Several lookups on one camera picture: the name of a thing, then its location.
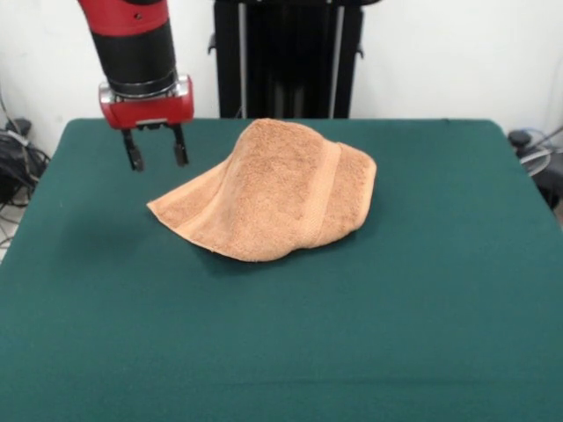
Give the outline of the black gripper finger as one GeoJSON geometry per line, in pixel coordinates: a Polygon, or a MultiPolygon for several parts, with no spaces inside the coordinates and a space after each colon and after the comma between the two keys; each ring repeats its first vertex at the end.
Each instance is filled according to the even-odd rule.
{"type": "Polygon", "coordinates": [[[181,125],[172,125],[171,130],[174,134],[174,154],[178,166],[186,166],[189,164],[188,155],[186,152],[185,137],[181,125]]]}
{"type": "Polygon", "coordinates": [[[133,171],[141,172],[144,170],[143,158],[140,150],[136,146],[132,131],[130,129],[122,129],[124,145],[127,151],[128,160],[133,171]]]}

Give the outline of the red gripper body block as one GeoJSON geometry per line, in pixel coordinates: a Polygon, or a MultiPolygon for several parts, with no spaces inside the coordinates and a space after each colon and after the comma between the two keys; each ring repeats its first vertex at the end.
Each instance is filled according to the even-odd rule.
{"type": "Polygon", "coordinates": [[[189,75],[180,75],[171,89],[151,98],[120,97],[108,83],[102,83],[99,104],[113,129],[182,124],[194,117],[193,83],[189,75]]]}

